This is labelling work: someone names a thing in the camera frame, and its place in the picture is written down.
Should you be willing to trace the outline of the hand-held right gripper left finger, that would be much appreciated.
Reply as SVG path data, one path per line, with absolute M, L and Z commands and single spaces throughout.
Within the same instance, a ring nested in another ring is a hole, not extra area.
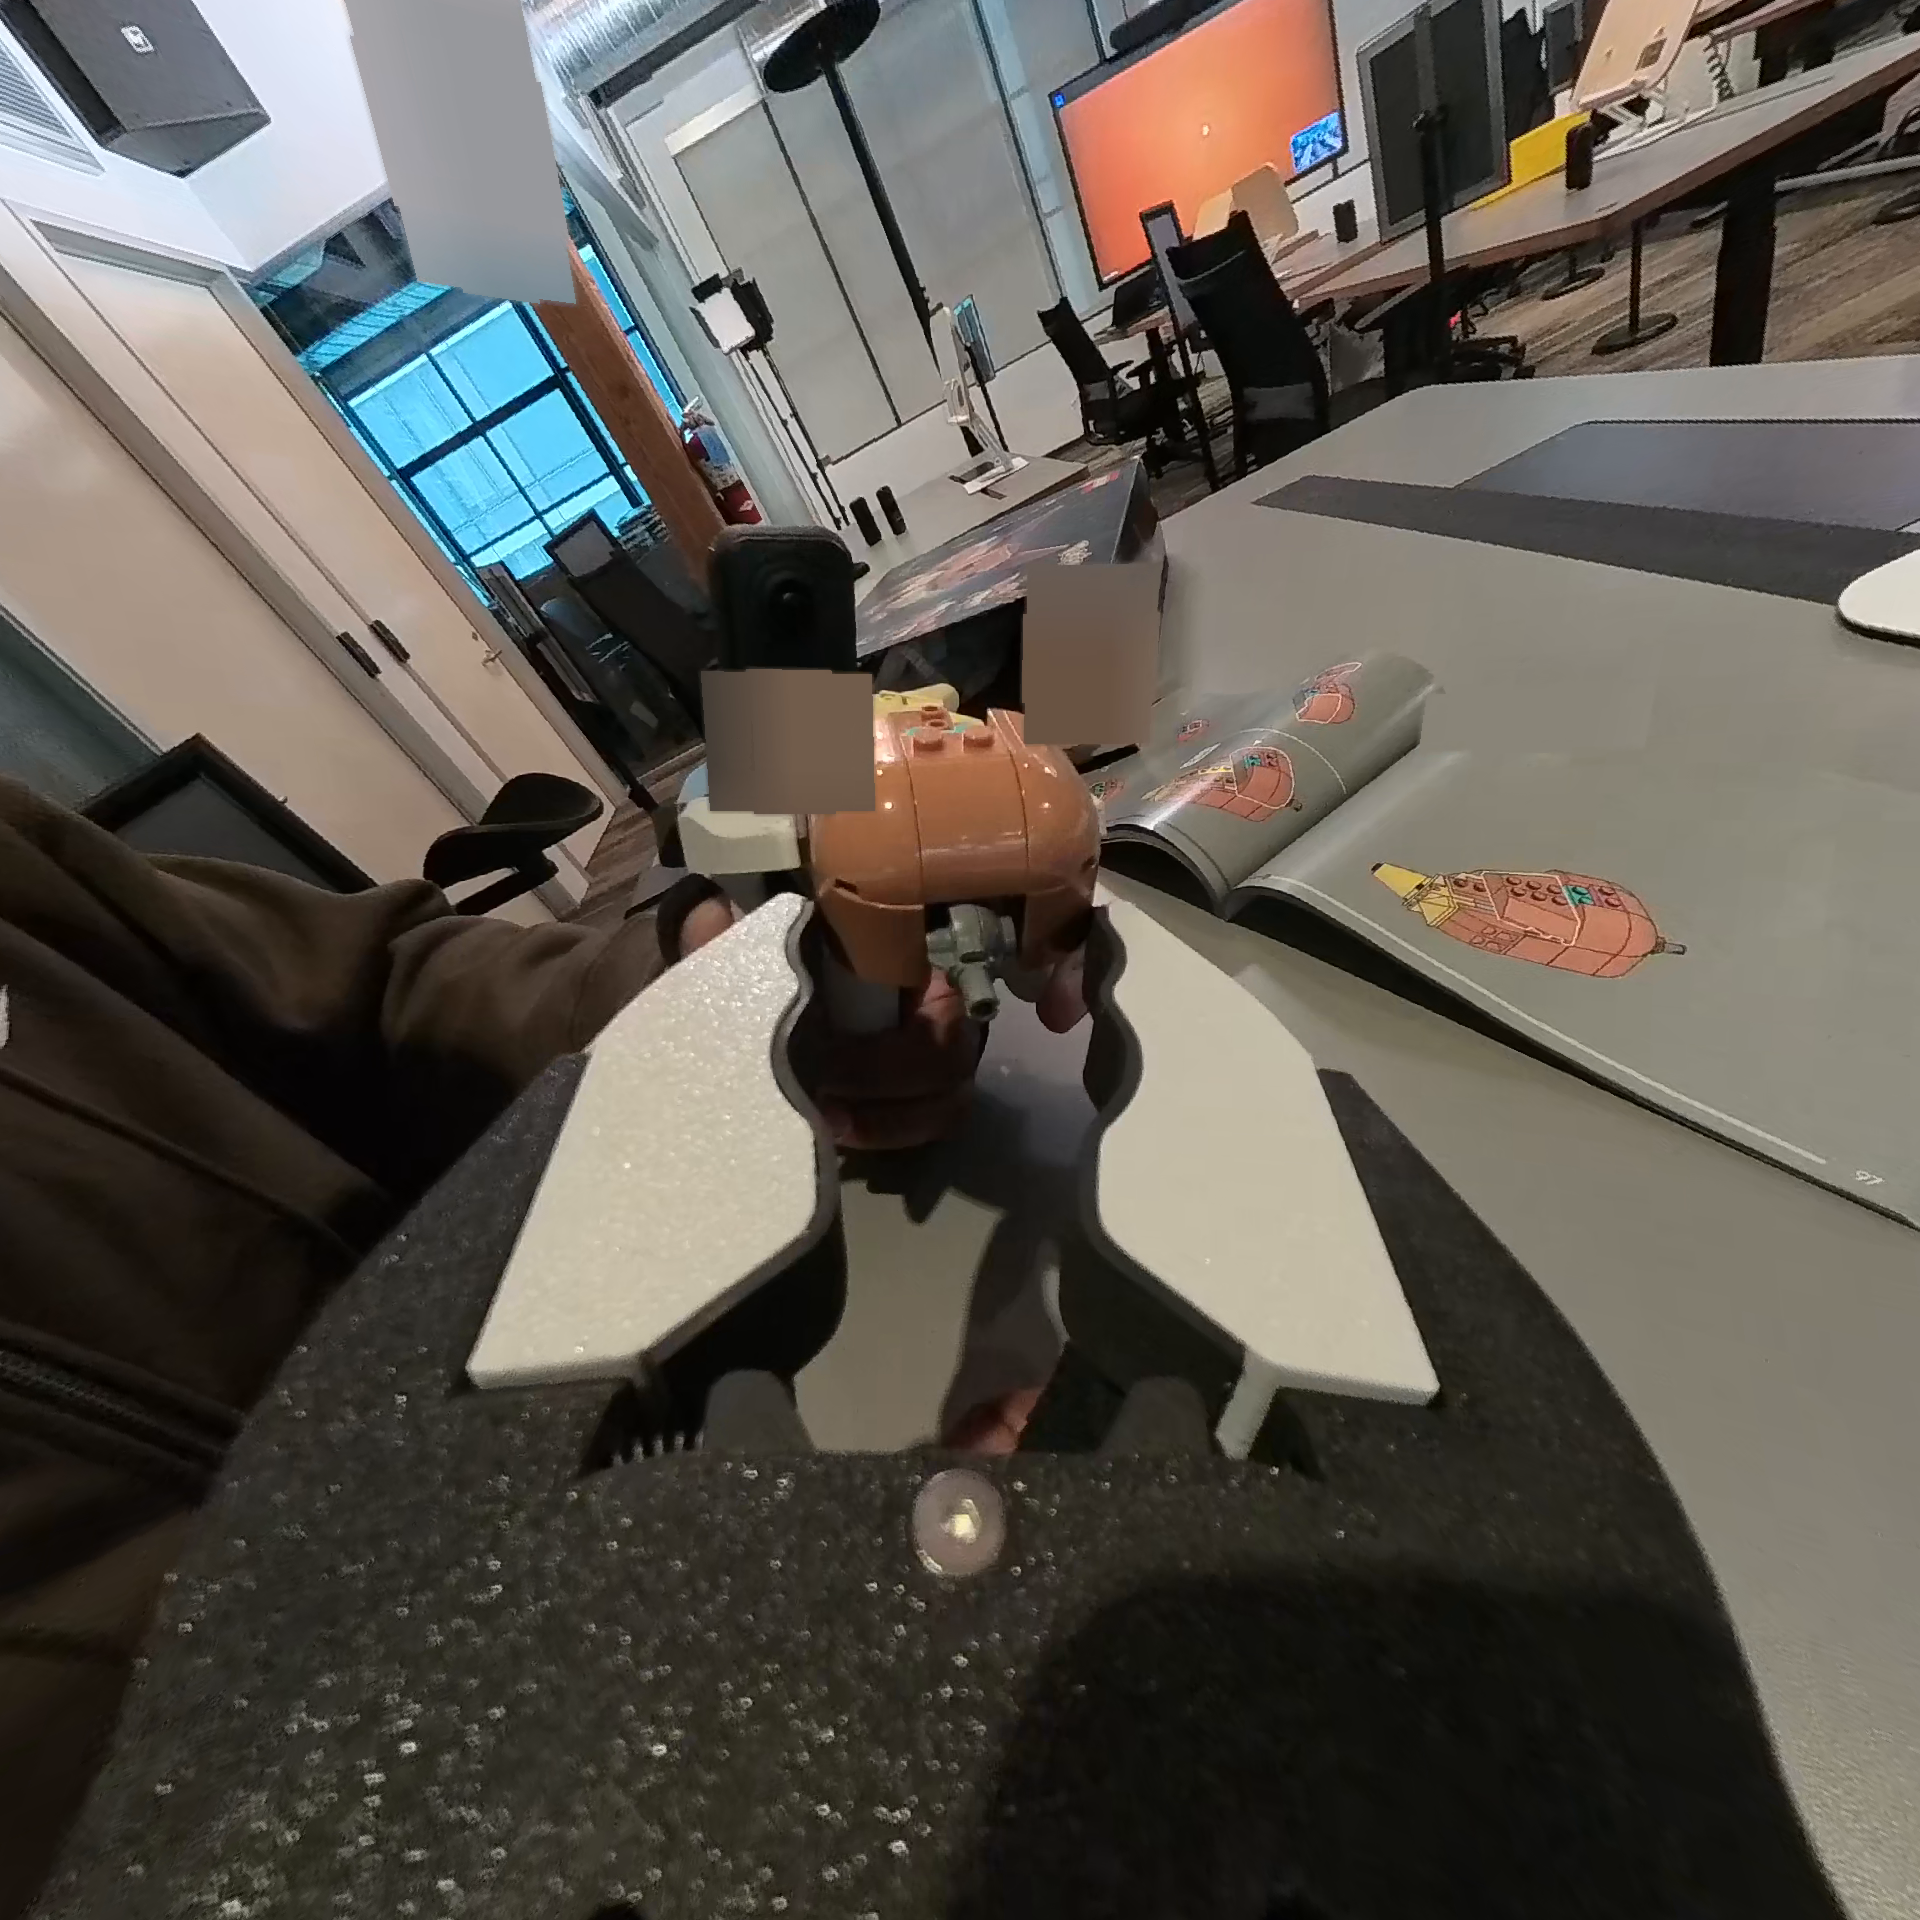
M 774 895 L 593 1043 L 471 1388 L 636 1381 L 832 1237 L 834 1145 L 790 1064 L 811 924 Z

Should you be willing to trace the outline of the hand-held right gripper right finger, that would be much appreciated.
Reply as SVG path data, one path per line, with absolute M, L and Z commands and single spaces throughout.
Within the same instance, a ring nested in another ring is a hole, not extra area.
M 1088 973 L 1078 1353 L 1189 1381 L 1247 1459 L 1285 1394 L 1427 1409 L 1443 1381 L 1310 1050 L 1138 905 Z

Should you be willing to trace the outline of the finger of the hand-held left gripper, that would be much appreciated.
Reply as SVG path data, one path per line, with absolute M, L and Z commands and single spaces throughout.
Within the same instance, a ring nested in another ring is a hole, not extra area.
M 807 864 L 804 823 L 794 813 L 713 809 L 710 800 L 678 802 L 685 867 L 708 879 L 794 875 Z

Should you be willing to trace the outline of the brown brick vehicle model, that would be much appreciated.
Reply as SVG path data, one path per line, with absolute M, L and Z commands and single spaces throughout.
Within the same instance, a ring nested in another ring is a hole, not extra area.
M 812 984 L 832 1031 L 873 1038 L 943 981 L 972 1020 L 1037 999 L 1094 920 L 1096 802 L 1022 714 L 972 716 L 947 687 L 876 696 L 876 802 L 812 813 Z

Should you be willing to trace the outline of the grey desk hatch cover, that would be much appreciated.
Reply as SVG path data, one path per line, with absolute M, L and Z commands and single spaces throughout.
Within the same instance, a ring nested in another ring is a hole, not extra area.
M 1917 528 L 1917 421 L 1589 421 L 1466 489 Z

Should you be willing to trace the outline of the person's left hand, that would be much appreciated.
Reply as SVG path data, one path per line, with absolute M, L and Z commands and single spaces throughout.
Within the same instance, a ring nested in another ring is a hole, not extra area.
M 943 973 L 901 995 L 882 1030 L 856 1031 L 834 1012 L 811 1015 L 798 1043 L 804 1087 L 842 1151 L 913 1151 L 943 1141 L 973 1100 L 987 1020 Z

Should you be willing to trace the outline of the red fire extinguisher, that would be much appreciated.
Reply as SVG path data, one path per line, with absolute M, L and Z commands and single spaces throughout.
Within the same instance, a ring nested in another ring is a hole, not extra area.
M 753 525 L 759 523 L 757 497 L 734 465 L 730 443 L 725 442 L 719 417 L 708 409 L 703 396 L 686 396 L 679 437 L 691 468 L 701 475 L 722 523 Z

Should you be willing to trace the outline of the dark printed cardboard box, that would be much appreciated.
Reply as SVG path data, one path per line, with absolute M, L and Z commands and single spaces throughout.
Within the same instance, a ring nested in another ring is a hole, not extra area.
M 1131 453 L 893 565 L 857 601 L 857 663 L 878 673 L 901 645 L 1018 623 L 1031 571 L 1141 560 L 1164 560 L 1164 539 L 1156 486 Z

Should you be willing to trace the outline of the wooden pillar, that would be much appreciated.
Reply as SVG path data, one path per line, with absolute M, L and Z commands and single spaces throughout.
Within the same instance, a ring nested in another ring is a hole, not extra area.
M 581 371 L 581 382 L 593 391 L 646 497 L 664 513 L 668 497 L 696 478 L 685 449 L 685 421 L 660 394 L 578 247 L 570 247 L 570 280 L 581 325 L 593 325 L 598 336 L 596 365 L 603 365 L 603 371 Z

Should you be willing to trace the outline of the light panel on tripod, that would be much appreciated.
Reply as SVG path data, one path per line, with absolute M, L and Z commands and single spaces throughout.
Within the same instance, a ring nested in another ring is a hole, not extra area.
M 710 347 L 729 354 L 753 391 L 765 417 L 765 429 L 798 475 L 798 489 L 807 497 L 811 513 L 834 523 L 832 497 L 819 489 L 812 443 L 774 358 L 775 322 L 759 285 L 743 271 L 710 272 L 691 287 L 691 310 Z

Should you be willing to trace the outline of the black framed window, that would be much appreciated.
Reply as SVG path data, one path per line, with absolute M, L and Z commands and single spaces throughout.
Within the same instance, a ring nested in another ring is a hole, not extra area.
M 529 581 L 581 521 L 622 532 L 651 497 L 536 316 L 439 300 L 352 347 L 301 352 L 455 566 Z

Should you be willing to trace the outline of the black office chair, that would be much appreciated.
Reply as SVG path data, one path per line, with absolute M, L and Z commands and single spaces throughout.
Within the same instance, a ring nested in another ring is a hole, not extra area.
M 1152 400 L 1135 377 L 1094 344 L 1071 300 L 1039 310 L 1050 344 L 1061 352 L 1081 402 L 1082 437 L 1094 443 L 1128 443 L 1152 429 Z
M 1172 247 L 1164 276 L 1226 377 L 1238 478 L 1334 429 L 1321 354 L 1244 207 Z

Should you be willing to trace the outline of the open instruction booklet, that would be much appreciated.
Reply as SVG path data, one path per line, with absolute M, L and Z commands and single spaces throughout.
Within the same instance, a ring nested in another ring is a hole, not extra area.
M 1328 926 L 1565 1068 L 1917 1224 L 1917 792 L 1781 753 L 1424 743 L 1406 657 L 1090 771 L 1111 867 Z

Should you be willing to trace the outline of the black round-top pole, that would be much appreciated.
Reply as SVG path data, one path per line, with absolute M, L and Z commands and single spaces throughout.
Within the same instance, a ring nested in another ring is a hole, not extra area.
M 851 161 L 865 180 L 876 220 L 882 226 L 886 247 L 898 271 L 901 289 L 923 329 L 927 352 L 934 352 L 934 300 L 927 295 L 923 272 L 910 252 L 898 212 L 893 206 L 888 183 L 878 171 L 878 157 L 851 103 L 845 66 L 857 55 L 878 32 L 882 2 L 818 2 L 794 26 L 786 26 L 759 62 L 759 81 L 774 97 L 801 97 L 811 86 L 826 86 L 834 113 L 851 146 Z

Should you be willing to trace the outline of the person's brown jacket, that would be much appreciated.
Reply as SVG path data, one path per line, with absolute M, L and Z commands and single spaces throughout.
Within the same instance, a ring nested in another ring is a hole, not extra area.
M 5 1716 L 117 1683 L 160 1580 L 111 1561 L 195 1507 L 421 1196 L 249 1087 L 207 867 L 249 864 L 148 858 L 5 779 Z

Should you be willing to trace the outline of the white double door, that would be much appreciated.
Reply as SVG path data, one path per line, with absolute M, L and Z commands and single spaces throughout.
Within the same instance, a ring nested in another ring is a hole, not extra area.
M 627 787 L 216 263 L 5 206 L 5 612 L 373 879 L 506 779 Z

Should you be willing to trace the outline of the black ceiling speaker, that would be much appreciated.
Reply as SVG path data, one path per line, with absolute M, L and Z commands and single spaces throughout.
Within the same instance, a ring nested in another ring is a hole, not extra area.
M 195 2 L 5 2 L 5 19 L 112 157 L 192 177 L 269 125 Z

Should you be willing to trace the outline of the white stand base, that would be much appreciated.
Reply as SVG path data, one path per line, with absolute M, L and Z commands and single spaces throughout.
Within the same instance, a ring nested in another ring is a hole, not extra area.
M 1914 546 L 1849 581 L 1837 592 L 1836 614 L 1844 630 L 1859 634 L 1917 645 L 1920 640 L 1917 592 L 1920 592 L 1920 552 Z

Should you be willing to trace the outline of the brown office table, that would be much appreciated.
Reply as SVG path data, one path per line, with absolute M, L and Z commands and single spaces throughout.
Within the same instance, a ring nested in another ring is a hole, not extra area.
M 1668 212 L 1727 206 L 1714 257 L 1713 365 L 1764 358 L 1781 177 L 1881 125 L 1917 73 L 1917 39 L 1890 39 L 1794 81 L 1701 113 L 1644 146 L 1596 161 L 1586 189 L 1541 177 L 1443 221 L 1444 271 L 1493 271 L 1632 232 Z

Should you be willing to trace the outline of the wall display screen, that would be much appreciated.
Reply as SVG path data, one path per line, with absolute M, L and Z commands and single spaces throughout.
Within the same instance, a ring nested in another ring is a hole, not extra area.
M 1050 93 L 1099 287 L 1149 263 L 1141 212 L 1197 232 L 1205 201 L 1263 163 L 1280 183 L 1350 149 L 1334 2 L 1169 2 L 1163 34 Z

